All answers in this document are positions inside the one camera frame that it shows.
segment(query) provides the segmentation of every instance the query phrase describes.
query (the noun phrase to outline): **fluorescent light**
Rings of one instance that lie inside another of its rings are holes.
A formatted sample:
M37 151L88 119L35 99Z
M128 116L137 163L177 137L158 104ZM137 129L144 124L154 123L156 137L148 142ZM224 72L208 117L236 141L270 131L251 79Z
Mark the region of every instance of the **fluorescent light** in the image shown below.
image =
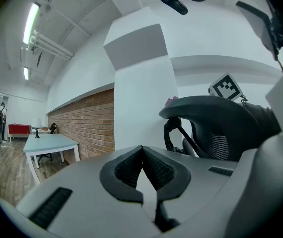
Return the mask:
M24 78L25 78L26 80L29 80L28 68L24 67L24 68L23 68L23 73L24 73Z
M33 26L33 23L36 19L38 10L39 10L39 5L34 3L31 7L31 9L30 9L28 19L27 19L27 23L26 23L26 27L24 29L23 42L25 44L29 44L32 26Z

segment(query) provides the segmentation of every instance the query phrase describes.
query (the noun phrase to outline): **brick wall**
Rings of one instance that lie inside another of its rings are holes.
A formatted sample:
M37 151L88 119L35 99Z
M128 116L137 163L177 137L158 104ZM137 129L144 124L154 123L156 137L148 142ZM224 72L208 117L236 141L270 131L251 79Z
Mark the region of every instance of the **brick wall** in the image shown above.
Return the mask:
M114 89L68 104L48 114L48 126L56 123L58 133L79 142L80 159L114 151ZM75 162L73 150L64 151L68 163Z

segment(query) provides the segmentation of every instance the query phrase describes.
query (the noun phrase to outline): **wooden floor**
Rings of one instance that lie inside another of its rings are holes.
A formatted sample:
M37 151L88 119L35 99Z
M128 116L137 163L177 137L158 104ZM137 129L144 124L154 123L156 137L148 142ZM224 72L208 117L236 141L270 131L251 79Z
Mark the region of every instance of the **wooden floor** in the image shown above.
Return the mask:
M0 197L13 206L16 206L21 198L35 186L27 158L23 153L26 141L26 138L18 139L7 143L6 148L0 145ZM52 154L52 162L48 158L42 158L39 168L36 168L34 164L40 182L65 166L67 164L61 163L59 153Z

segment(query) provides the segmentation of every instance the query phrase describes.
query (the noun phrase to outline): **chair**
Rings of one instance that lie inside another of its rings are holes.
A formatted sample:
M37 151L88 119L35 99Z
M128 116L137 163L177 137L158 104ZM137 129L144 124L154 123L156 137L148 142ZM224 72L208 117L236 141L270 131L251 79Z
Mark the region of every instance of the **chair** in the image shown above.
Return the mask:
M51 126L51 132L50 132L50 134L53 134L54 133L54 131L55 131L55 129L56 129L56 127L52 127ZM45 158L50 158L50 161L52 161L52 154L51 153L48 153L48 154L42 154L41 156L40 156L40 158L39 158L39 160L38 160L38 164L40 163L40 160L43 158L43 157L45 157Z
M179 129L184 135L183 154L202 158L238 161L244 151L261 143L260 127L241 105L216 96L185 97L170 103L159 115L169 119L164 127L167 150L173 151L169 133ZM189 120L191 138L181 127L180 118Z

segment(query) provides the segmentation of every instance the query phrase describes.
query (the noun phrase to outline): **black vent grille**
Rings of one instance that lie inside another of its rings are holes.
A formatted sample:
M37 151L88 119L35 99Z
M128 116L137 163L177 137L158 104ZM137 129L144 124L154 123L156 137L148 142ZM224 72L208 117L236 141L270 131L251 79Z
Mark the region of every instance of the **black vent grille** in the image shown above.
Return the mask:
M228 176L228 177L230 177L233 173L233 170L219 168L219 167L215 167L215 166L210 167L208 170L215 172L215 173L218 173L218 174L221 174L221 175Z
M206 153L215 159L227 160L229 157L229 147L226 137L212 134L209 131Z
M120 162L115 168L115 176L124 184L136 188L138 176L142 170L142 150Z
M166 186L175 176L172 166L148 152L145 153L143 168L155 190Z
M67 188L58 188L29 219L46 229L72 193Z

